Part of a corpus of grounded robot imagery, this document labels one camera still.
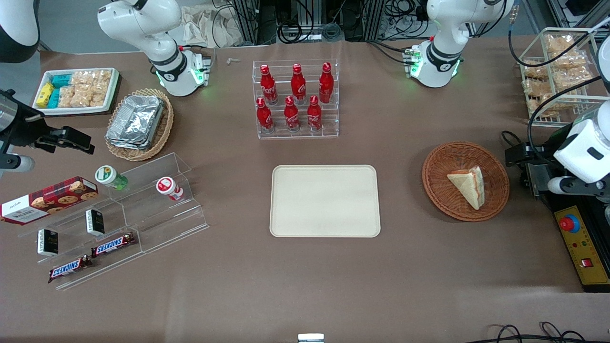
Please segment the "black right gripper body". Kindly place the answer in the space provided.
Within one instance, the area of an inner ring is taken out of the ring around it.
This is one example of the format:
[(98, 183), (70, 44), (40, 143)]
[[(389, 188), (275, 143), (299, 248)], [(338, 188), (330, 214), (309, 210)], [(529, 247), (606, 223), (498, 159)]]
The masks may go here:
[(2, 102), (1, 148), (27, 146), (50, 132), (43, 113), (21, 102)]

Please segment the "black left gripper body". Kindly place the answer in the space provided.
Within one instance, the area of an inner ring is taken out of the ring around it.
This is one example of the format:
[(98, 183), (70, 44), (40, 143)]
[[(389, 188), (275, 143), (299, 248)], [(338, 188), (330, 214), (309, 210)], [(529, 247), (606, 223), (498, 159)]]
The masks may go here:
[(553, 156), (557, 149), (562, 144), (562, 138), (558, 135), (552, 135), (541, 145), (532, 145), (531, 142), (526, 141), (523, 143), (525, 149), (525, 157), (523, 163), (542, 162), (553, 167), (562, 167), (562, 165)]

